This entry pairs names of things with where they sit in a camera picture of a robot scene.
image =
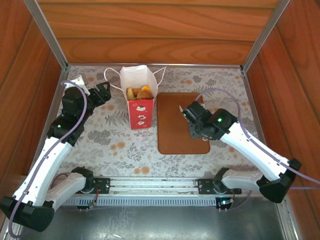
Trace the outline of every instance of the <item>table surface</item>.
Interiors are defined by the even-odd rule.
[[[87,88],[104,80],[107,66],[72,66],[68,79],[78,74],[88,78]],[[152,72],[160,67],[151,67]],[[161,72],[155,77],[159,81]],[[119,76],[107,73],[111,84],[120,86]],[[241,106],[246,128],[257,136],[248,96],[239,69],[167,67],[158,92],[198,92],[214,87],[233,94]],[[207,154],[163,155],[158,151],[157,104],[152,127],[131,130],[127,103],[122,91],[111,87],[112,98],[97,107],[85,123],[85,130],[66,156],[57,173],[69,173],[75,167],[92,170],[95,176],[108,177],[213,177],[220,168],[251,171],[255,166],[234,148],[222,141],[210,142]],[[224,108],[237,116],[237,106],[222,92],[209,92],[203,97],[211,112]]]

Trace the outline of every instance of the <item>wooden wall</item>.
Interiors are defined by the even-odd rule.
[[[0,15],[1,199],[28,174],[61,67],[23,0],[2,0]]]
[[[39,0],[70,63],[244,63],[278,0]]]
[[[320,4],[291,0],[247,73],[267,144],[320,179]],[[298,177],[296,186],[315,186]],[[289,196],[304,239],[320,239],[320,190]]]

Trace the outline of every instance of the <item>metal floor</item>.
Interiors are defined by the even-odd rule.
[[[214,207],[109,207],[90,212],[59,209],[42,233],[23,240],[282,240],[277,205],[251,197],[233,212]]]

